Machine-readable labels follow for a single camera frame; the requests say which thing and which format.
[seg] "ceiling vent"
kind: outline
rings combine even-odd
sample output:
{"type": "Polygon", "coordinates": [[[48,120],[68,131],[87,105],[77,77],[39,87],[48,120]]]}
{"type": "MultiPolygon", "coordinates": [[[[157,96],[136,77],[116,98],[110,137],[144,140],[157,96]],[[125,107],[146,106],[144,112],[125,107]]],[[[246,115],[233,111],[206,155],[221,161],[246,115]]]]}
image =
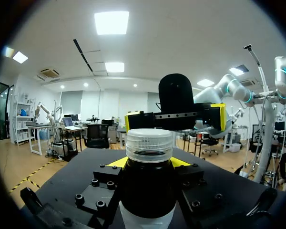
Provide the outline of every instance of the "ceiling vent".
{"type": "Polygon", "coordinates": [[[255,86],[257,84],[254,80],[243,80],[240,83],[245,87],[255,86]]]}
{"type": "Polygon", "coordinates": [[[45,82],[54,82],[60,80],[60,74],[53,68],[42,69],[36,75],[37,79],[45,82]]]}

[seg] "bolt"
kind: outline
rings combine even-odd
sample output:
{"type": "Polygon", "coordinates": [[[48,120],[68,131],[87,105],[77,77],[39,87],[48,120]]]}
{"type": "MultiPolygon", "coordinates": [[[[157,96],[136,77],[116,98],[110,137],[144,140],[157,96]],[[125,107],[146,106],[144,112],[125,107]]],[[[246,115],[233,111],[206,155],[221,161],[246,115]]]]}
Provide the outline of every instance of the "bolt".
{"type": "Polygon", "coordinates": [[[188,187],[188,186],[190,186],[190,182],[185,181],[182,185],[183,185],[184,187],[188,187]]]}
{"type": "Polygon", "coordinates": [[[98,179],[94,178],[94,179],[91,180],[91,185],[94,186],[94,187],[97,187],[97,186],[100,185],[100,182],[99,182],[98,179]]]}
{"type": "Polygon", "coordinates": [[[104,201],[102,201],[102,200],[99,200],[99,201],[97,201],[96,203],[95,203],[95,205],[96,205],[96,208],[99,210],[99,211],[101,211],[101,210],[103,210],[103,209],[105,209],[107,206],[106,206],[106,203],[104,202],[104,201]]]}
{"type": "Polygon", "coordinates": [[[199,179],[199,184],[200,185],[205,185],[206,184],[206,181],[205,181],[205,179],[199,179]]]}
{"type": "Polygon", "coordinates": [[[107,188],[108,188],[109,190],[114,190],[114,189],[115,189],[114,182],[108,181],[108,182],[107,182],[107,188]]]}
{"type": "Polygon", "coordinates": [[[72,219],[70,219],[69,217],[65,217],[62,219],[62,223],[66,227],[71,227],[72,226],[72,219]]]}
{"type": "Polygon", "coordinates": [[[217,193],[214,198],[216,200],[221,200],[223,198],[223,195],[221,193],[217,193]]]}
{"type": "Polygon", "coordinates": [[[192,207],[197,208],[200,206],[200,202],[198,200],[195,200],[191,203],[192,207]]]}
{"type": "Polygon", "coordinates": [[[84,196],[82,194],[75,195],[75,203],[77,206],[83,205],[85,202],[84,196]]]}

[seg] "wooden floor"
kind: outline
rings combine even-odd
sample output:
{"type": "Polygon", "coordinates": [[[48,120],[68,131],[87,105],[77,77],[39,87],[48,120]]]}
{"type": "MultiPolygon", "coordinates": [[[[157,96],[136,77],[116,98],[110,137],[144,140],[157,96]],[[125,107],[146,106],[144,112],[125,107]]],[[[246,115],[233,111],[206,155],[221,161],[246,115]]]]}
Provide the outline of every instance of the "wooden floor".
{"type": "MultiPolygon", "coordinates": [[[[177,140],[177,146],[183,149],[183,140],[177,140]]],[[[185,143],[185,149],[187,150],[188,143],[185,143]]],[[[121,149],[120,144],[111,144],[111,149],[121,149]]],[[[221,145],[213,146],[219,155],[208,154],[201,155],[206,161],[209,161],[227,171],[234,172],[244,163],[245,149],[237,153],[226,152],[223,153],[223,147],[221,145]]],[[[46,150],[46,144],[42,145],[43,152],[46,150]]],[[[82,149],[85,149],[84,142],[82,141],[82,149]]],[[[194,143],[190,143],[190,152],[194,151],[194,143]]],[[[196,156],[198,156],[199,148],[197,147],[196,156]]],[[[253,153],[249,151],[248,160],[253,157],[253,153]]],[[[0,173],[4,180],[6,190],[9,192],[18,183],[24,180],[31,173],[47,164],[51,158],[45,157],[45,153],[42,156],[31,153],[28,143],[17,146],[10,142],[10,139],[0,141],[0,173]]],[[[34,175],[29,177],[30,181],[42,186],[50,177],[52,177],[58,170],[64,167],[67,162],[55,160],[49,163],[47,166],[40,169],[34,175]]],[[[39,188],[32,184],[30,181],[23,181],[14,191],[10,193],[18,207],[24,205],[20,198],[20,190],[24,187],[30,187],[33,191],[37,191],[39,188]]]]}

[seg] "light fixture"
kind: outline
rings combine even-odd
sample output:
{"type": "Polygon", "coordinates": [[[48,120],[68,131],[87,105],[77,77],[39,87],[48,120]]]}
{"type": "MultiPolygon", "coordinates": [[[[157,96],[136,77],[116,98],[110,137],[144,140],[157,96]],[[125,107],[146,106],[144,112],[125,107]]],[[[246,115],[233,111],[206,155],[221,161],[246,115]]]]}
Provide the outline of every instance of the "light fixture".
{"type": "Polygon", "coordinates": [[[20,51],[18,51],[14,56],[13,56],[13,60],[19,62],[19,63],[23,63],[28,59],[28,57],[26,57],[25,55],[23,55],[20,51]]]}
{"type": "Polygon", "coordinates": [[[197,87],[192,87],[193,90],[198,90],[198,91],[202,91],[200,88],[197,87]]]}
{"type": "Polygon", "coordinates": [[[202,86],[202,87],[209,87],[209,86],[213,85],[214,82],[207,80],[207,79],[204,79],[204,80],[199,81],[197,84],[202,86]]]}
{"type": "Polygon", "coordinates": [[[95,27],[98,35],[126,34],[128,11],[95,13],[95,27]]]}
{"type": "Polygon", "coordinates": [[[123,73],[124,72],[124,63],[122,62],[108,62],[105,63],[106,70],[109,73],[123,73]]]}
{"type": "Polygon", "coordinates": [[[8,46],[4,46],[3,50],[2,50],[2,54],[6,57],[11,58],[14,54],[15,50],[8,47],[8,46]]]}
{"type": "Polygon", "coordinates": [[[244,72],[242,70],[239,70],[237,68],[230,68],[229,70],[230,70],[230,72],[232,72],[236,76],[244,74],[244,72]]]}

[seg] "gray table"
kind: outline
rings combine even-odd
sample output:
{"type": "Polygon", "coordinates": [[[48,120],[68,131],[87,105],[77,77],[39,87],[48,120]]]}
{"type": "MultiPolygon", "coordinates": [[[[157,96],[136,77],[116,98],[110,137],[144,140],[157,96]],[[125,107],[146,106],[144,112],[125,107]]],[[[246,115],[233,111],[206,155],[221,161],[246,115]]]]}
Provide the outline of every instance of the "gray table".
{"type": "Polygon", "coordinates": [[[123,147],[123,134],[125,134],[126,135],[126,128],[124,127],[120,127],[120,126],[118,126],[118,130],[117,130],[117,132],[119,133],[119,139],[120,139],[120,146],[121,146],[121,149],[122,149],[122,147],[123,147]]]}
{"type": "MultiPolygon", "coordinates": [[[[124,156],[125,150],[87,148],[52,176],[36,194],[42,203],[51,203],[55,201],[55,198],[58,198],[75,206],[75,194],[82,193],[87,188],[92,179],[94,169],[99,164],[109,164],[124,156]]],[[[229,197],[229,202],[233,201],[246,211],[253,207],[260,194],[267,188],[223,170],[183,150],[174,149],[173,156],[190,164],[197,163],[204,170],[204,178],[210,187],[222,193],[224,197],[229,197]]],[[[275,202],[269,210],[271,213],[283,209],[280,204],[284,197],[286,197],[286,193],[279,191],[275,202]]],[[[22,209],[22,212],[30,214],[26,207],[22,209]]],[[[110,229],[120,228],[124,228],[124,224],[118,209],[110,229]]],[[[188,228],[178,204],[169,228],[188,228]]]]}

